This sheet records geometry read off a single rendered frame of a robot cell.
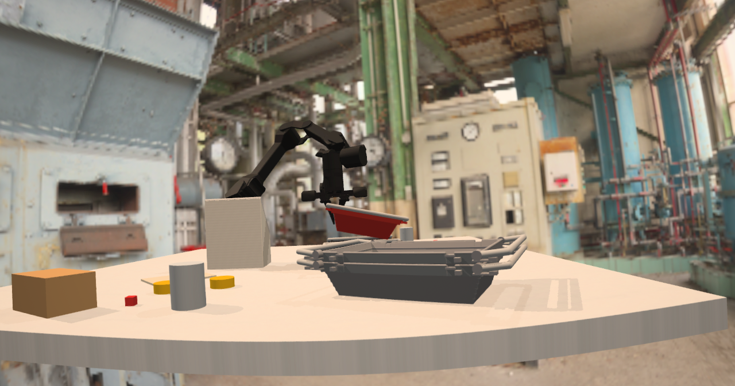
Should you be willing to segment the orange short cylinder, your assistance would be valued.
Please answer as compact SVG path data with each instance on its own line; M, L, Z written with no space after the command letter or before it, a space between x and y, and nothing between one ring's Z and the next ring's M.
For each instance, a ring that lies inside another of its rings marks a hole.
M169 280L159 281L159 282L154 283L154 294L155 295L170 294Z
M234 276L215 276L210 278L210 288L212 289L225 289L234 287Z

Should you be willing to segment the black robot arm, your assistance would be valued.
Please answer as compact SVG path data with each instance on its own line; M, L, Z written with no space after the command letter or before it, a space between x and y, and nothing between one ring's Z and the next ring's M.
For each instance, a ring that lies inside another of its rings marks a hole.
M296 129L304 129L305 137L300 137ZM308 139L315 139L325 145L328 150L320 148L315 154L322 157L323 171L328 169L358 168L367 164L366 147L364 144L350 147L346 138L338 130L322 129L312 121L289 121L280 125L275 135L275 142L267 154L257 164L255 169L248 175L243 176L235 185L228 190L225 198L247 198L258 197L264 194L266 188L263 186L265 179L279 159L296 146L303 145Z

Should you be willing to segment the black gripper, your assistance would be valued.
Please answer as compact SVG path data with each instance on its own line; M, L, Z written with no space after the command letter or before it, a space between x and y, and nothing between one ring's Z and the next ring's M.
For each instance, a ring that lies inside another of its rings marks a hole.
M324 192L316 192L315 190L303 191L301 193L301 201L320 199L320 203L324 203L326 207L328 203L331 204L330 198L339 197L339 205L345 206L350 196L355 196L356 198L367 196L366 187L353 187L353 190L344 191L342 169L328 169L327 171L323 171L323 181ZM328 194L328 192L332 192L332 194Z

